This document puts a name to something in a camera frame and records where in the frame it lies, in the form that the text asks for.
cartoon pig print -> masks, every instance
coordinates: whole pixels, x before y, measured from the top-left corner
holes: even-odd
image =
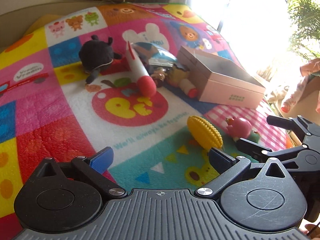
[[[159,26],[154,23],[146,24],[146,31],[136,33],[134,30],[127,30],[122,33],[125,41],[136,42],[151,42],[157,44],[169,51],[169,42],[167,38],[160,33]]]
[[[59,36],[63,36],[64,21],[55,22],[53,25],[49,25],[48,28],[56,38],[58,38]]]

pink box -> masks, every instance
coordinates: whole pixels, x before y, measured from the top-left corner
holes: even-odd
[[[266,88],[229,59],[188,47],[177,59],[191,70],[199,101],[255,109],[263,99]]]

ribbed plastic surface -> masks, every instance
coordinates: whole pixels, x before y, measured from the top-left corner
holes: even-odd
[[[186,189],[135,189],[124,199],[109,201],[101,215],[83,228],[63,234],[44,234],[26,229],[16,239],[299,240],[308,238],[296,229],[276,234],[247,231],[227,220],[214,201],[196,198]]]

colorful play mat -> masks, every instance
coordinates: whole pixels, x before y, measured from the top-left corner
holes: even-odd
[[[273,113],[265,101],[255,110],[203,103],[167,84],[145,98],[135,83],[123,82],[131,72],[114,66],[94,81],[94,89],[86,90],[78,52],[93,34],[103,41],[113,37],[114,51],[123,55],[127,41],[143,41],[174,55],[182,45],[197,48],[239,65],[220,34],[180,4],[88,8],[8,47],[0,54],[0,240],[21,230],[15,196],[47,156],[68,162],[110,146],[114,161],[104,175],[128,191],[194,190],[218,174],[188,131],[190,115],[209,120],[223,137],[223,150],[232,156],[241,153],[226,134],[225,119],[230,117],[249,120],[261,144],[286,148],[285,130],[266,123]]]

cartoon bear print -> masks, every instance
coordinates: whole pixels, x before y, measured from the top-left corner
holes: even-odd
[[[64,21],[55,22],[53,25],[49,25],[48,28],[52,32],[52,34],[58,38],[59,36],[63,36],[64,34]]]
[[[82,30],[82,22],[83,22],[83,16],[73,16],[71,19],[66,19],[66,23],[74,30]]]
[[[170,22],[170,24],[178,31],[179,36],[187,43],[190,48],[198,48],[200,46],[200,34],[191,26],[177,22]]]
[[[137,19],[155,17],[144,9],[130,4],[116,4],[111,8],[110,6],[101,6],[99,10],[108,26]]]

